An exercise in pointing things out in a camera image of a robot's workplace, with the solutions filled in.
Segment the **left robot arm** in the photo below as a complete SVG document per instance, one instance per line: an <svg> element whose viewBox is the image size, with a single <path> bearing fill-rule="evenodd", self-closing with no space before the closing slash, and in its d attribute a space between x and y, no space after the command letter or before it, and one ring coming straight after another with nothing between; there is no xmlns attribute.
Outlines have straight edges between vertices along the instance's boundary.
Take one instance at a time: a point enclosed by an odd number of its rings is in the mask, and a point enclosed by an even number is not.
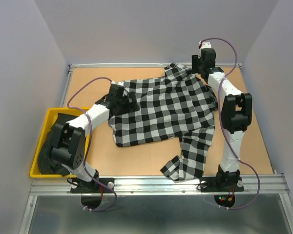
<svg viewBox="0 0 293 234"><path fill-rule="evenodd" d="M112 84L107 95L96 101L89 110L82 110L80 116L52 126L48 149L50 160L76 175L88 192L96 191L99 186L99 180L95 177L97 170L85 159L88 151L86 137L111 117L138 110L135 93L122 85Z"/></svg>

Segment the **black white checkered shirt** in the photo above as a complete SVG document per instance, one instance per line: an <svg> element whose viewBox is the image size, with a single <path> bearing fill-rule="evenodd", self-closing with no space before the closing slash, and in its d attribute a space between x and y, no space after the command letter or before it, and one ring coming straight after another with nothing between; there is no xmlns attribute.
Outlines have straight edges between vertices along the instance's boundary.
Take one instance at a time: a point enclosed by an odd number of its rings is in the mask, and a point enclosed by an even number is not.
<svg viewBox="0 0 293 234"><path fill-rule="evenodd" d="M218 107L211 87L181 64L170 64L162 77L124 80L134 92L139 110L109 120L118 147L177 138L181 153L161 172L174 180L201 178L215 130Z"/></svg>

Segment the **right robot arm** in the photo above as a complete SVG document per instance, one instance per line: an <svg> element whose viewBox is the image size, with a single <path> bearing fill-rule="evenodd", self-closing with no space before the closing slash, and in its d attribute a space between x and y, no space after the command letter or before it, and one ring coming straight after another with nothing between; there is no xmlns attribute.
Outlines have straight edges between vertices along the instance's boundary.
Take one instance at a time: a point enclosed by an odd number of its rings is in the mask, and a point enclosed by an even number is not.
<svg viewBox="0 0 293 234"><path fill-rule="evenodd" d="M192 71L217 92L218 114L225 138L223 156L215 176L200 182L203 192L243 191L240 177L240 150L242 140L252 120L252 96L237 89L216 67L216 52L210 43L199 46L200 54L192 56Z"/></svg>

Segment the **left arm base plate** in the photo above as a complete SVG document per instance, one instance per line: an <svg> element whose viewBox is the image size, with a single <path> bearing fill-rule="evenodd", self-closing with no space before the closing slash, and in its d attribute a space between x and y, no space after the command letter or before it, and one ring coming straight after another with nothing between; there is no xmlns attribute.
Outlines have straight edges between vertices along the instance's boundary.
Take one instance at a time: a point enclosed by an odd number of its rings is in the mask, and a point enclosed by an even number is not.
<svg viewBox="0 0 293 234"><path fill-rule="evenodd" d="M68 178L66 181L71 186L70 192L72 194L99 194L101 192L103 192L103 194L112 193L109 189L98 185L94 181L85 182L78 178Z"/></svg>

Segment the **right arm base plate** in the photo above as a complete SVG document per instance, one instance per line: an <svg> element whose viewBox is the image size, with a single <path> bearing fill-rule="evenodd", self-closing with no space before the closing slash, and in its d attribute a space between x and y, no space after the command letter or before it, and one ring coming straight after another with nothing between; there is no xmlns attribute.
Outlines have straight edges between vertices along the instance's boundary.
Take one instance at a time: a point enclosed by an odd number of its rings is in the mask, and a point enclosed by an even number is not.
<svg viewBox="0 0 293 234"><path fill-rule="evenodd" d="M197 185L197 190L204 193L226 193L226 192L243 192L244 186L239 187L237 182L217 181L215 176L208 176L201 178L199 184Z"/></svg>

